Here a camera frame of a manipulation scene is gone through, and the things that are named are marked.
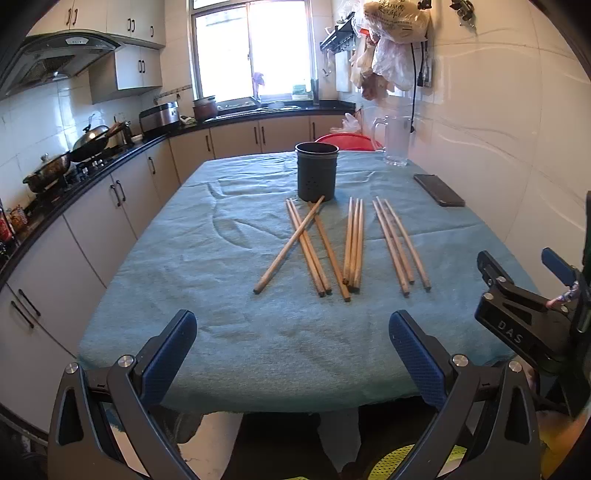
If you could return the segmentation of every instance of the smartphone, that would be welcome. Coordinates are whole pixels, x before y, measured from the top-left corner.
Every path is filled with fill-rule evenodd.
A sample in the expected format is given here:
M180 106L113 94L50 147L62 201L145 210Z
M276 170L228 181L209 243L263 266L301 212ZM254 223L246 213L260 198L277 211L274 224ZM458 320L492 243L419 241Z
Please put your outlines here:
M454 192L437 175L425 175L417 173L413 178L423 187L433 200L442 207L464 207L466 202L456 192Z

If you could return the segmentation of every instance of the kitchen counter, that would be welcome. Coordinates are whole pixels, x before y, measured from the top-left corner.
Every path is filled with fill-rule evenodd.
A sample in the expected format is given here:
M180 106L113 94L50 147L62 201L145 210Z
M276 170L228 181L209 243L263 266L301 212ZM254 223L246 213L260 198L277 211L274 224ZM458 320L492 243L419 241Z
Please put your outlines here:
M273 110L267 112L265 112L264 110L257 110L248 113L243 112L241 115L222 115L199 124L183 126L180 129L169 134L161 135L159 137L147 141L141 141L139 143L136 143L133 147L129 147L126 151L118 155L113 161L111 161L105 168L103 168L93 177L87 179L82 183L72 186L72 188L54 204L52 210L45 211L40 215L35 215L29 218L29 225L27 226L27 228L17 235L18 239L20 240L20 244L15 248L10 259L0 267L0 290L2 290L4 284L6 283L12 272L15 270L18 263L34 245L37 239L41 237L43 232L45 232L61 214L63 214L70 206L72 206L94 185L96 185L106 176L111 174L111 172L119 168L121 165L127 163L137 154L149 149L150 147L158 144L166 138L183 135L185 133L193 132L195 130L218 127L220 125L234 124L262 118L276 118L299 115L335 115L337 113L347 112L353 114L355 112L354 103L341 102L340 100L321 100L320 105L317 106L312 105L311 100L305 100L302 102L285 102L285 104L298 105L301 108L283 111Z

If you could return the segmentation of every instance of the pot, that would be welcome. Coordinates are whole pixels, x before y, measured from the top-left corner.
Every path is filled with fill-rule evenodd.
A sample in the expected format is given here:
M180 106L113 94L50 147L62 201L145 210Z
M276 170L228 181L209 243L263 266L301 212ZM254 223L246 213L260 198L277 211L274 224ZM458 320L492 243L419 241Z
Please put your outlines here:
M217 116L216 96L212 95L193 101L193 113L197 122L203 122Z
M48 160L47 154L43 155L43 165L27 175L22 182L28 184L33 193L43 192L48 185L66 174L70 168L70 156L71 153L66 152L53 160Z

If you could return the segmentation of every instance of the blue tablecloth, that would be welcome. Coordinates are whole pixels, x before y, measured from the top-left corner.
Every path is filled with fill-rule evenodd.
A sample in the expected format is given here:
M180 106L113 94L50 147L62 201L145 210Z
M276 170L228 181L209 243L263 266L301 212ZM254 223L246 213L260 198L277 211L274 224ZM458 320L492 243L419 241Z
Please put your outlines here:
M135 354L175 315L199 322L191 351L164 405L178 411L325 411L417 392L388 339L388 319L406 309L450 353L477 364L510 350L474 319L485 291L476 255L488 250L517 285L534 286L503 243L468 208L442 208L381 153L341 152L336 195L321 217L343 258L349 196L363 198L362 289L343 302L336 283L320 298L300 247L260 295L252 288L293 228L284 200L297 197L294 153L209 161L152 221L119 269L80 344L85 365ZM371 206L389 199L420 253L433 289L418 279L400 292ZM308 207L298 201L303 216ZM312 242L335 282L317 229Z

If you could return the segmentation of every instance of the chopstick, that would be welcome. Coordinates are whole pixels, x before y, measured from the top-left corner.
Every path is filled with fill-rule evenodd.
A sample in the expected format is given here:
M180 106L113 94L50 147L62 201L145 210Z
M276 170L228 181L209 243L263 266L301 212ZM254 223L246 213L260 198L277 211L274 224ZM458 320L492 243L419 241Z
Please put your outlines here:
M301 223L301 217L297 211L296 204L291 199L288 201L291 205L291 210L293 211L295 219L297 221L297 225L294 225L294 227L299 226ZM320 277L320 281L322 282L323 290L325 290L326 293L330 295L332 293L332 288L330 286L329 279L326 278L326 274L324 273L324 269L322 268L320 260L318 259L318 255L316 255L316 251L314 250L314 247L312 246L312 241L310 240L310 235L308 235L308 232L306 230L304 230L301 233L300 243L302 243L302 241L308 247L308 251L310 252L310 257L312 258L314 266L316 267L316 271L318 272L318 275Z
M312 208L312 205L312 202L308 202L308 207L310 207L310 209ZM350 205L351 207L353 205L352 198L350 199ZM332 250L332 247L330 246L330 241L328 236L326 235L326 230L324 230L324 224L322 223L322 220L320 220L320 215L317 214L314 217L314 220L316 221L316 226L318 227L318 232L320 233L322 243L324 243L324 248L326 248L326 252L329 255L330 264L332 265L333 271L335 272L335 277L339 285L340 293L345 301L351 301L351 295L349 294L349 290L343 283L343 275L341 275L340 272L339 262L336 259L335 252Z
M400 239L398 238L398 234L396 233L396 229L394 228L394 224L390 217L386 214L386 208L382 204L382 200L379 197L375 198L378 202L379 207L382 209L382 213L384 214L384 219L386 220L386 224L390 230L390 234L392 235L392 240L394 240L394 246L396 250L398 250L398 255L400 256L400 260L402 261L402 266L404 267L404 271L406 272L406 276L408 279L408 283L411 285L414 283L414 274L413 270L410 268L410 263L408 262L408 257L402 248L402 244L400 243Z
M357 264L357 243L359 240L359 199L355 200L355 209L353 210L353 225L351 232L351 255L349 257L348 285L351 288L355 288L353 286L353 280L355 276L355 265Z
M392 262L394 263L394 270L396 271L396 275L398 276L398 282L400 283L400 289L402 290L402 294L405 297L408 297L410 291L408 290L408 283L406 277L404 276L404 270L400 265L400 260L398 259L398 254L396 253L396 249L394 248L394 244L392 243L392 239L388 233L388 227L386 226L386 222L384 220L384 214L381 211L381 208L376 201L372 200L374 204L375 213L378 215L379 224L382 226L382 231L384 232L384 237L386 239L386 244L388 245L388 251L390 252L390 256L392 257Z
M353 276L353 288L359 288L361 286L361 265L363 263L363 199L359 201L357 224L357 252L355 254L355 275Z
M347 235L345 237L345 262L343 263L343 283L349 283L351 262L351 242L353 237L353 197L349 197L349 216L347 217Z
M297 229L300 226L301 222L296 217L296 213L294 211L294 205L288 199L285 200L285 205L287 206L287 212L290 215L291 223L293 224L294 229ZM306 238L304 237L305 233L306 233L306 231L304 230L300 236L301 251L304 254L304 258L306 259L308 269L310 270L310 276L312 277L312 281L314 282L314 286L316 287L316 290L318 291L318 295L320 297L324 297L324 295L326 295L326 292L324 290L324 285L322 284L322 280L320 279L320 276L318 275L318 270L316 268L316 265L314 264L314 260L312 260L312 255L310 253L310 245L307 242Z
M404 225L402 225L400 218L398 217L398 215L396 215L396 212L394 212L394 209L392 208L392 205L390 205L390 202L385 200L385 203L386 203L386 206L388 207L388 210L390 211L390 214L392 215L392 217L394 217L394 221L396 221L396 224L398 225L398 228L400 229L400 233L402 234L404 241L407 243L408 250L410 251L410 254L417 266L418 274L421 277L421 281L423 282L423 286L425 287L425 290L427 290L427 291L431 290L431 281L429 280L429 277L427 276L427 272L425 272L425 268L423 267L423 263L421 262L421 259L418 256L418 252L414 248L414 245L411 242L411 239L408 236L408 233L407 233L406 229L404 228Z
M301 233L305 230L308 223L310 223L310 220L312 219L314 214L318 211L318 208L320 208L320 205L322 204L323 200L324 200L324 195L318 199L318 202L316 202L316 204L312 207L312 210L309 211L308 215L306 215L306 218L304 218L302 223L300 223L300 226L295 230L294 234L287 241L287 243L283 246L281 251L277 254L277 256L275 257L275 260L273 260L273 262L271 263L269 268L267 268L267 271L265 273L263 273L262 277L259 279L259 281L255 285L255 287L252 289L252 291L254 293L259 294L267 286L274 271L277 269L277 267L279 266L281 261L285 258L285 256L287 255L287 252L289 251L291 246L296 242L296 240L298 240L298 238L300 237Z

